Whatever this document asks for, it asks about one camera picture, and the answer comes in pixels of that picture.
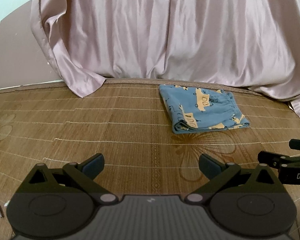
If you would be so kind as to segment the blue car-print pants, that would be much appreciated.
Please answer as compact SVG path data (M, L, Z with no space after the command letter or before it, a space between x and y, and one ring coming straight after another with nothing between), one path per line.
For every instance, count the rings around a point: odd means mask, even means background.
M178 85L160 85L159 92L175 134L250 126L231 92Z

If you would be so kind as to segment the pink satin curtain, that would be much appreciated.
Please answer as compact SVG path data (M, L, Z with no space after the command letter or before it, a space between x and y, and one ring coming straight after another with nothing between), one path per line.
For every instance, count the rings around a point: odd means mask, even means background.
M32 0L31 29L79 97L106 78L246 87L300 117L300 0Z

